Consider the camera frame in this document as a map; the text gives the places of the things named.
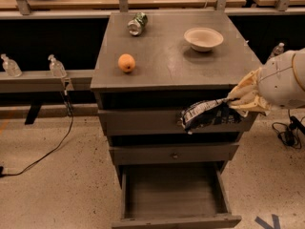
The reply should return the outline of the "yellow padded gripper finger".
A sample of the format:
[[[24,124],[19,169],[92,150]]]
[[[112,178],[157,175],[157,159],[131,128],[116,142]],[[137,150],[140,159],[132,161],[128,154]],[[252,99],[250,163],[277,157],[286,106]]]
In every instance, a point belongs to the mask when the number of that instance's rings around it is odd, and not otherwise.
[[[243,117],[246,117],[249,112],[255,113],[267,113],[271,110],[271,104],[262,96],[257,95],[251,102],[249,103],[233,103],[232,101],[229,103],[229,107],[235,110],[238,114]]]
[[[231,101],[252,101],[258,95],[257,79],[260,70],[251,71],[229,92]]]

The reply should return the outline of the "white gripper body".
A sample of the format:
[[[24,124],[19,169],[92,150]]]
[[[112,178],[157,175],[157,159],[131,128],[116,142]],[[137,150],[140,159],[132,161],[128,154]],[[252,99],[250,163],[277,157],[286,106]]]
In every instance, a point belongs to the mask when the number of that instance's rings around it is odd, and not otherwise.
[[[260,68],[259,94],[275,107],[305,106],[305,50],[286,51]]]

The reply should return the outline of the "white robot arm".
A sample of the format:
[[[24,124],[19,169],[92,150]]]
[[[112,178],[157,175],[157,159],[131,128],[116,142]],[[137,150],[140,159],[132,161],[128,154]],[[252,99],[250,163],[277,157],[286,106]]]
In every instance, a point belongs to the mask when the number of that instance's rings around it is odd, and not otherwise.
[[[248,73],[230,91],[228,105],[241,115],[305,106],[305,50],[286,51]]]

